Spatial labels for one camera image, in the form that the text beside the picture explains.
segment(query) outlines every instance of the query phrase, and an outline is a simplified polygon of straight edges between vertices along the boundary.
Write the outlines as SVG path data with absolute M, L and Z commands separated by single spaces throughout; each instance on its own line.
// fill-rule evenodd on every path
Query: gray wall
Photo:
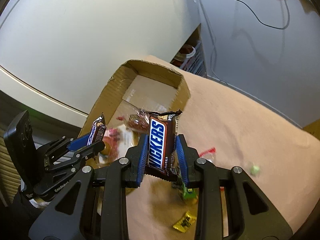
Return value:
M 283 0 L 242 0 L 266 24 L 287 20 Z M 216 36 L 220 79 L 278 109 L 300 126 L 320 118 L 320 17 L 304 0 L 287 0 L 291 21 L 284 30 L 260 24 L 235 0 L 202 0 Z M 212 43 L 202 17 L 207 72 Z

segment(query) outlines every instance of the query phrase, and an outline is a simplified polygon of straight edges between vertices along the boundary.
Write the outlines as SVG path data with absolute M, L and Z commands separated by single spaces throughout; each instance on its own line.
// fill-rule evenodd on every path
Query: silver bolt head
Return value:
M 205 158 L 198 158 L 197 159 L 197 163 L 199 164 L 205 164 L 207 162 L 207 160 Z
M 127 164 L 127 163 L 129 162 L 129 159 L 128 159 L 128 158 L 121 158 L 121 159 L 119 160 L 119 162 L 120 162 L 121 164 Z
M 242 172 L 242 168 L 236 166 L 236 167 L 233 168 L 233 171 L 234 171 L 235 173 L 241 173 L 241 172 Z
M 82 172 L 84 172 L 84 173 L 88 173 L 88 172 L 90 172 L 91 171 L 91 167 L 90 166 L 84 166 L 83 168 L 82 168 Z

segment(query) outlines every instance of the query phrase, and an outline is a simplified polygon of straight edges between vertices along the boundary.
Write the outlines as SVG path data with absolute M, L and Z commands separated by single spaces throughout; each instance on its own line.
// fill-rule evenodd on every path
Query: yellow candy wrapper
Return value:
M 191 215 L 190 211 L 187 211 L 183 217 L 173 225 L 174 229 L 177 229 L 178 231 L 185 233 L 189 230 L 191 225 L 196 222 L 197 217 Z

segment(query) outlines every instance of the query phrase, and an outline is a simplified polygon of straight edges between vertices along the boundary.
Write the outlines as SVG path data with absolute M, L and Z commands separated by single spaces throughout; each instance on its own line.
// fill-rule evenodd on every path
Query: open cardboard box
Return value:
M 116 127 L 121 115 L 135 114 L 135 107 L 147 111 L 183 111 L 190 91 L 183 75 L 166 66 L 129 60 L 112 75 L 91 109 L 79 137 L 89 133 L 103 112 L 107 127 Z M 94 160 L 87 165 L 96 168 Z

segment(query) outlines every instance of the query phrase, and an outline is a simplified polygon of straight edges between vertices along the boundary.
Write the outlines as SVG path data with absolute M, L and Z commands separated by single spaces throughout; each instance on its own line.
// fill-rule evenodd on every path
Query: green candy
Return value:
M 250 174 L 253 176 L 258 175 L 260 172 L 260 168 L 257 165 L 252 165 L 251 169 L 250 169 Z
M 196 190 L 194 188 L 186 188 L 184 183 L 182 184 L 182 190 L 183 190 L 183 192 L 182 192 L 183 199 L 190 199 L 190 198 L 197 197 Z

